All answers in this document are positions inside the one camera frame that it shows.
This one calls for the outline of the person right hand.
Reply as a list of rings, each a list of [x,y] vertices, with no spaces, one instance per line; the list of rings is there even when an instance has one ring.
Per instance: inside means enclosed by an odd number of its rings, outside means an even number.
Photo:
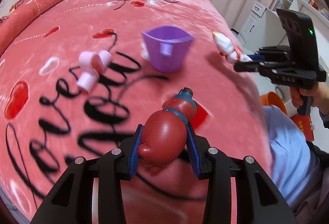
[[[312,106],[317,107],[323,115],[329,113],[329,97],[328,86],[324,82],[318,82],[311,90],[297,89],[290,87],[290,94],[292,104],[295,108],[303,106],[302,96],[308,96],[312,98]]]

